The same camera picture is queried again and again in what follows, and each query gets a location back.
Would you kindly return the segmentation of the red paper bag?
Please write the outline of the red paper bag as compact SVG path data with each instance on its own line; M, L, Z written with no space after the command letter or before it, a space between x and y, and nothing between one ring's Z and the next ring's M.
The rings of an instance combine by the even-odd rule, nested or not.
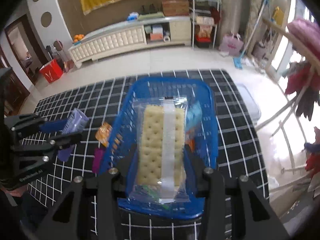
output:
M47 64L43 65L40 69L40 73L48 81L48 83L53 83L63 75L63 71L56 59L53 59Z

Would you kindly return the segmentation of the black white grid mat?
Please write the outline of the black white grid mat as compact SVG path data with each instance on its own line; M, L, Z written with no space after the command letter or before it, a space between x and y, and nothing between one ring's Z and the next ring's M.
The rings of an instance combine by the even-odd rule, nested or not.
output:
M56 121L76 107L89 117L80 143L68 160L54 157L22 196L22 221L33 230L74 178L96 178L130 154L125 196L116 200L122 239L199 238L204 198L184 162L189 153L269 195L253 122L224 70L107 80L46 98L35 113Z

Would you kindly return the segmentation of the white metal shelf rack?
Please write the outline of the white metal shelf rack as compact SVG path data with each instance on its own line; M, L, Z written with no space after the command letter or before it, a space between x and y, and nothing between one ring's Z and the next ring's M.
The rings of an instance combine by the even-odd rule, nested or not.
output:
M191 45L214 48L221 20L221 0L188 0L191 20Z

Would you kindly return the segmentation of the purple snack packet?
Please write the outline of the purple snack packet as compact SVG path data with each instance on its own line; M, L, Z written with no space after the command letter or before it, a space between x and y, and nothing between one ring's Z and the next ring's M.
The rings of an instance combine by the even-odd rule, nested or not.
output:
M105 154L105 148L95 148L94 159L92 163L92 172L95 174L99 173L100 163Z

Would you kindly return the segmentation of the purple doublemint gum box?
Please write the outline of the purple doublemint gum box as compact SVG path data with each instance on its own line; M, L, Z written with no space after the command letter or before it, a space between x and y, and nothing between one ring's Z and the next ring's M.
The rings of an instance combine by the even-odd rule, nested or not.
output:
M62 134L82 132L88 121L89 118L81 110L75 108L68 117L67 122L62 129Z

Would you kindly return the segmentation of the orange snack packet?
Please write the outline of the orange snack packet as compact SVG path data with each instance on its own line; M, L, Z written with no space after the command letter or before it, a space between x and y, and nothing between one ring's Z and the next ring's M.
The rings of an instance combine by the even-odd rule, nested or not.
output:
M108 140L112 131L112 126L104 122L97 130L95 138L99 141L104 147L108 147Z

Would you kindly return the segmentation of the pink tote bag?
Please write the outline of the pink tote bag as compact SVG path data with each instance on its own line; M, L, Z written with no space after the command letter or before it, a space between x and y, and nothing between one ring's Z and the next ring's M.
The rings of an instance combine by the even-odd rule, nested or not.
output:
M244 42L239 34L228 33L224 35L219 45L219 51L227 53L229 56L239 56L244 46Z

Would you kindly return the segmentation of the cream tv cabinet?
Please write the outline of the cream tv cabinet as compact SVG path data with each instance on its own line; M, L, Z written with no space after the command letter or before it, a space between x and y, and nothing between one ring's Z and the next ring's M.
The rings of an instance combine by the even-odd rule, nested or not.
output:
M191 45L191 20L188 16L125 21L95 30L69 48L77 68L83 62L136 50L162 46Z

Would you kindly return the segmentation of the blue flat mop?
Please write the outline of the blue flat mop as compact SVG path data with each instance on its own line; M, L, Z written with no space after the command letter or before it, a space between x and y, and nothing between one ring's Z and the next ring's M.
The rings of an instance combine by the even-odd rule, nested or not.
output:
M261 17L262 17L262 14L264 12L265 7L268 7L268 8L270 7L269 0L263 0L261 8L260 8L260 11L259 11L259 14L258 14L258 17L257 17L257 19L255 21L254 26L253 26L253 30L252 30L251 34L249 35L249 38L248 38L247 42L245 43L244 48L243 48L240 56L239 57L233 57L233 63L234 63L234 66L235 66L236 69L242 69L241 60L244 57L245 52L246 52L246 50L247 50L247 48L248 48L248 46L249 46L249 44L250 44L250 42L251 42L251 40L252 40L252 38L254 36L254 33L255 33L255 31L256 31L256 29L258 27L258 24L259 24L259 22L261 20Z

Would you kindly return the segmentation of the oranges on cabinet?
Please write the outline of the oranges on cabinet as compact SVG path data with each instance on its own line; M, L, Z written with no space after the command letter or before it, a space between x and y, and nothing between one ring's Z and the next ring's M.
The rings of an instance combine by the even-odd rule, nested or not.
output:
M75 35L73 38L73 43L79 42L84 38L83 34Z

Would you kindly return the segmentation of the blue plastic basket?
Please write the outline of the blue plastic basket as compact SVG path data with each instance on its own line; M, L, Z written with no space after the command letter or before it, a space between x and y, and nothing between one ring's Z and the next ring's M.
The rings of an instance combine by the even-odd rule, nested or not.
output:
M134 82L100 163L100 172L105 172L133 154L123 174L125 196L118 205L170 219L199 217L204 199L195 196L185 146L205 166L216 167L217 123L211 88L203 81L180 77L145 77Z

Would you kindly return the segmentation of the brown cardboard box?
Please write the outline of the brown cardboard box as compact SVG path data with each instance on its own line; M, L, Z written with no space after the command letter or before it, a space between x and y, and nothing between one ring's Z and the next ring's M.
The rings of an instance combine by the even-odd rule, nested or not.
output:
M166 17L188 16L189 3L187 1L163 1L162 10Z

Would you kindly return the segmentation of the green cracker pack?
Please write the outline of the green cracker pack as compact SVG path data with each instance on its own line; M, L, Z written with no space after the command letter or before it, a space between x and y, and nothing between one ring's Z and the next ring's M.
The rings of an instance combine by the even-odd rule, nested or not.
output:
M183 162L187 98L137 99L133 109L139 162L130 198L155 204L188 202Z

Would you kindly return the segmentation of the pink quilt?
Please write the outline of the pink quilt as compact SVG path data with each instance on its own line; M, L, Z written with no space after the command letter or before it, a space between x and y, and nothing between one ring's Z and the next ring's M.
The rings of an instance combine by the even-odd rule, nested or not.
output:
M319 59L320 29L317 22L298 18L287 24L289 33L299 39Z

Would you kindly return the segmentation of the wooden drying rack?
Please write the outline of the wooden drying rack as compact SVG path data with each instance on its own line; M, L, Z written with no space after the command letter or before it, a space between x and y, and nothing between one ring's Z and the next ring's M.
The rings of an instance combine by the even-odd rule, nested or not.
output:
M286 37L292 43L293 49L305 57L305 61L294 63L289 70L285 71L287 88L284 95L296 93L296 96L276 114L256 127L256 130L262 129L289 108L290 111L285 119L280 122L278 128L272 133L272 135L275 135L284 128L285 122L292 113L295 113L297 118L304 116L308 120L312 119L314 104L319 104L319 59L299 39L289 33L287 25L283 28L265 18L263 23L281 36Z

